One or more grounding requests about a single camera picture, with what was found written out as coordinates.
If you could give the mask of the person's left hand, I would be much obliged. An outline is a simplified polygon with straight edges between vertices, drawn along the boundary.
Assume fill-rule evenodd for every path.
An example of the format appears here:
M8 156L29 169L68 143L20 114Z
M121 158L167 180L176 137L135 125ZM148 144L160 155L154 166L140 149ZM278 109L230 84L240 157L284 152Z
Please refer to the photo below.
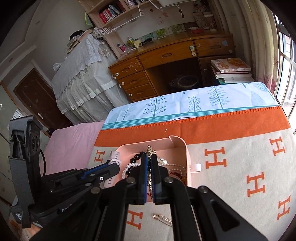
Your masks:
M30 240L40 230L42 230L42 228L36 225L31 225L30 228L23 228L22 234L21 234L21 240L24 240L24 241Z

